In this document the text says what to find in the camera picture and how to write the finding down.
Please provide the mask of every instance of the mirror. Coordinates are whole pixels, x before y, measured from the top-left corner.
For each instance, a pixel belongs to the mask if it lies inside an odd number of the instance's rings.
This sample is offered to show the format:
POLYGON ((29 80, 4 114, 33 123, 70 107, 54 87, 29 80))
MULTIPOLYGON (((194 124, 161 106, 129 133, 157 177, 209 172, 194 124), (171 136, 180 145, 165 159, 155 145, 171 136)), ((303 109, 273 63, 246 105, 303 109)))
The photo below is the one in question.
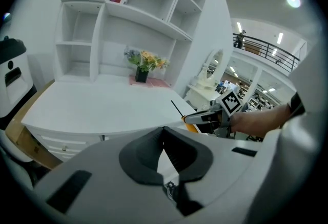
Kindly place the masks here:
POLYGON ((210 78, 211 75, 213 75, 220 61, 221 61, 221 51, 217 51, 209 63, 206 78, 210 78))

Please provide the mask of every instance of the pink cloth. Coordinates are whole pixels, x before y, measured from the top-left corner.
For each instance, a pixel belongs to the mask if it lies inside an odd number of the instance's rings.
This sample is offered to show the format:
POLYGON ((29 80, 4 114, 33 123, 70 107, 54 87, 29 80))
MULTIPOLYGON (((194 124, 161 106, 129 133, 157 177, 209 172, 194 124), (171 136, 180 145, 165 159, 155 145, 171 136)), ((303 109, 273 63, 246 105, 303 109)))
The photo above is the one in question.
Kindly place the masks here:
POLYGON ((136 86, 142 86, 142 87, 167 87, 170 88, 170 86, 163 80, 154 79, 154 78, 148 78, 145 83, 140 83, 135 81, 134 76, 129 77, 130 85, 136 85, 136 86))

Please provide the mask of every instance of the drawer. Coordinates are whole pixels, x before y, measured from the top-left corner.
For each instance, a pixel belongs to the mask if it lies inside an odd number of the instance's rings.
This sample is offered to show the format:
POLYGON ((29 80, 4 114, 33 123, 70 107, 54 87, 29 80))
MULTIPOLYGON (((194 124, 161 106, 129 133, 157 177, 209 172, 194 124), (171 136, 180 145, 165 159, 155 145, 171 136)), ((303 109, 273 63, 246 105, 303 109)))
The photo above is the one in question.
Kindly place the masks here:
POLYGON ((65 153, 78 153, 79 151, 100 142, 98 136, 64 135, 45 130, 28 128, 31 134, 48 150, 65 153))
POLYGON ((65 153, 61 153, 61 152, 57 152, 57 151, 52 151, 52 150, 48 150, 51 154, 53 154, 55 157, 57 157, 58 159, 60 159, 61 161, 68 161, 70 158, 72 158, 74 156, 74 154, 65 154, 65 153))

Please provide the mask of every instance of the curved white wall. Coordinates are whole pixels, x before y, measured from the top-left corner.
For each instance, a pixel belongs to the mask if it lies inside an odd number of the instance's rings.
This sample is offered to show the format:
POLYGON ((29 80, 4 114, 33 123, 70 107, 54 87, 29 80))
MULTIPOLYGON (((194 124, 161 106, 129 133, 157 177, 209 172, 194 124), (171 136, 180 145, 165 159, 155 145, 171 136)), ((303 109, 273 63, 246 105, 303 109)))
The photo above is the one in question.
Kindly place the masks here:
POLYGON ((174 90, 184 95, 191 78, 200 72, 202 64, 213 49, 223 49, 220 79, 232 54, 232 28, 226 0, 206 0, 197 31, 174 90))

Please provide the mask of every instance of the white desk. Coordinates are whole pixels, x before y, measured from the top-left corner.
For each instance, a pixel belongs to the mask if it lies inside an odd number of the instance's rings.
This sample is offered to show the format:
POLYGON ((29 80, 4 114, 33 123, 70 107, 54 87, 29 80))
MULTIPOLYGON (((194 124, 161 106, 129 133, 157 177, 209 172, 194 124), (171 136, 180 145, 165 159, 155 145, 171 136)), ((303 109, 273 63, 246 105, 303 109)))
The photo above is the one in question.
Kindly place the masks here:
POLYGON ((218 98, 220 94, 214 89, 199 89, 192 85, 188 85, 189 91, 185 96, 185 101, 189 100, 190 103, 195 106, 198 110, 208 109, 210 101, 218 98))
POLYGON ((169 88, 130 86, 128 77, 104 75, 93 84, 55 82, 22 120, 52 154, 65 161, 95 142, 157 126, 186 128, 195 111, 169 88))

